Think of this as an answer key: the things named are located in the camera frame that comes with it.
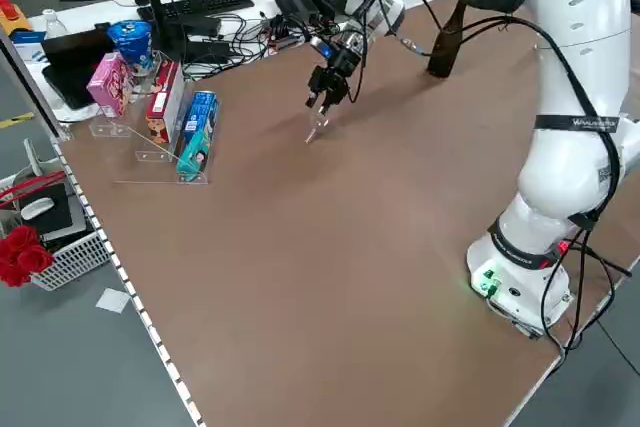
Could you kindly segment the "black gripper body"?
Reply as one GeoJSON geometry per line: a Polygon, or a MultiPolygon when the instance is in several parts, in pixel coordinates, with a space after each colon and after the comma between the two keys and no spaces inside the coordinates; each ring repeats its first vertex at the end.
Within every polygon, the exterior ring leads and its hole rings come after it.
{"type": "Polygon", "coordinates": [[[359,66],[361,55],[348,49],[334,53],[325,66],[316,66],[312,71],[308,87],[314,95],[326,92],[328,97],[345,97],[348,79],[359,66]]]}

